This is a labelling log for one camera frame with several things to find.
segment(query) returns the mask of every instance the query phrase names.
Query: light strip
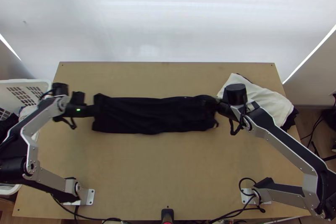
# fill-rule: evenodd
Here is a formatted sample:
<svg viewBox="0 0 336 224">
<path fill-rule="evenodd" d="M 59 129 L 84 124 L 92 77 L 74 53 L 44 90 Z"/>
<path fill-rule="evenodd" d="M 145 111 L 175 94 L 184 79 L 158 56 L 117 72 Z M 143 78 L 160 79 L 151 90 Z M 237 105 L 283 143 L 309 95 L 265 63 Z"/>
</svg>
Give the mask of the light strip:
<svg viewBox="0 0 336 224">
<path fill-rule="evenodd" d="M 306 63 L 306 61 L 317 51 L 318 48 L 320 48 L 320 46 L 331 36 L 331 34 L 334 33 L 335 30 L 336 30 L 336 24 L 329 31 L 329 33 L 322 39 L 322 41 L 315 47 L 315 49 L 312 50 L 312 52 L 309 53 L 309 55 L 295 68 L 295 70 L 288 76 L 288 78 L 282 83 L 282 85 L 285 84 L 304 63 Z"/>
<path fill-rule="evenodd" d="M 20 57 L 16 54 L 16 52 L 12 49 L 12 47 L 8 44 L 8 42 L 6 41 L 6 39 L 0 34 L 0 40 L 8 47 L 8 49 L 11 50 L 12 53 L 14 53 L 14 55 L 19 59 Z"/>
</svg>

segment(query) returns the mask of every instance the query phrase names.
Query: white wall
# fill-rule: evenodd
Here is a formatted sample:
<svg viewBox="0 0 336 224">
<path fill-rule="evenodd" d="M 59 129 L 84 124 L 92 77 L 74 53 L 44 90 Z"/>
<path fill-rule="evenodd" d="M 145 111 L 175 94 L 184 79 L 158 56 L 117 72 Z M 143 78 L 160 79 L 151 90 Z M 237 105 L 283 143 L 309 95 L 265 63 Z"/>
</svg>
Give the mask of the white wall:
<svg viewBox="0 0 336 224">
<path fill-rule="evenodd" d="M 34 79 L 34 77 L 0 40 L 0 80 L 5 79 Z"/>
<path fill-rule="evenodd" d="M 328 105 L 336 92 L 336 32 L 283 85 L 295 105 Z"/>
<path fill-rule="evenodd" d="M 59 61 L 275 62 L 284 80 L 336 24 L 335 0 L 0 0 L 37 78 Z"/>
</svg>

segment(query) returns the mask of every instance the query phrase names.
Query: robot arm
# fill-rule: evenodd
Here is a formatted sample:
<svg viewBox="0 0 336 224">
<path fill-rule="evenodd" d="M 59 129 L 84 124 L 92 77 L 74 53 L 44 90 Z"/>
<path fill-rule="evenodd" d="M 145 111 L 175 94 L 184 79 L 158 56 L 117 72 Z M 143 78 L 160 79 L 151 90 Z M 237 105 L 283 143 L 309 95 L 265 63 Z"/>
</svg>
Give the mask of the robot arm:
<svg viewBox="0 0 336 224">
<path fill-rule="evenodd" d="M 0 145 L 0 182 L 34 187 L 52 194 L 60 203 L 92 205 L 95 195 L 93 189 L 82 188 L 73 177 L 62 178 L 42 168 L 37 159 L 38 146 L 32 140 L 32 135 L 51 118 L 63 121 L 64 116 L 91 116 L 84 104 L 77 105 L 78 93 L 73 93 L 70 100 L 66 84 L 53 84 L 52 94 L 53 97 L 42 100 L 36 111 L 8 131 Z"/>
<path fill-rule="evenodd" d="M 256 183 L 252 192 L 262 202 L 277 201 L 307 209 L 311 215 L 332 220 L 336 208 L 336 173 L 325 162 L 292 136 L 279 128 L 273 117 L 257 102 L 247 102 L 245 85 L 226 87 L 220 114 L 240 122 L 241 128 L 264 138 L 304 173 L 303 184 L 276 184 L 272 178 Z"/>
</svg>

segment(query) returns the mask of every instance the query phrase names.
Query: white backdrop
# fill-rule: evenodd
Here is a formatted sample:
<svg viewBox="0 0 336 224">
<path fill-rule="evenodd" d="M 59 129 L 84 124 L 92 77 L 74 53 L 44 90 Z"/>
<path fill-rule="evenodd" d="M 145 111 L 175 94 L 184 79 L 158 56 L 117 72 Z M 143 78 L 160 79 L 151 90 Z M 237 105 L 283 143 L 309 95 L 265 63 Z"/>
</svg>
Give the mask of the white backdrop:
<svg viewBox="0 0 336 224">
<path fill-rule="evenodd" d="M 0 0 L 37 78 L 59 61 L 275 62 L 282 80 L 336 24 L 335 0 Z"/>
</svg>

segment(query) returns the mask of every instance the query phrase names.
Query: floor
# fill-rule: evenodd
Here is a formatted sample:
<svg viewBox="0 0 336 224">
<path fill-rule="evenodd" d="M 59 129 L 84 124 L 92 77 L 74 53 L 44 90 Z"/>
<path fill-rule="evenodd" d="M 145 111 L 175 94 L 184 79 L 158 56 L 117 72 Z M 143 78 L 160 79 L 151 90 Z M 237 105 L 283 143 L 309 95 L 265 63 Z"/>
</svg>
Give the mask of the floor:
<svg viewBox="0 0 336 224">
<path fill-rule="evenodd" d="M 297 116 L 295 122 L 297 125 L 297 130 L 300 137 L 306 136 L 311 133 L 312 128 L 316 120 L 320 116 L 321 110 L 316 108 L 298 108 L 300 114 Z M 309 138 L 303 139 L 302 143 L 306 146 Z M 313 135 L 313 142 L 322 158 L 334 155 L 335 153 L 331 151 L 332 145 L 336 141 L 336 132 L 331 130 L 325 122 L 321 122 L 316 128 Z M 327 162 L 329 169 L 336 171 L 336 159 Z M 38 219 L 38 218 L 22 218 L 22 217 L 12 217 L 11 211 L 3 211 L 0 219 L 0 224 L 74 224 L 73 220 L 51 220 L 51 219 Z M 265 223 L 268 221 L 273 221 L 272 219 L 253 219 L 247 220 L 248 223 Z M 289 221 L 284 221 L 282 224 L 322 224 L 328 223 L 324 220 L 318 220 L 311 216 L 305 216 L 299 219 L 293 219 Z M 99 221 L 79 221 L 79 224 L 98 224 Z M 132 221 L 132 224 L 160 224 L 159 221 Z M 179 221 L 178 224 L 204 224 L 202 221 Z"/>
</svg>

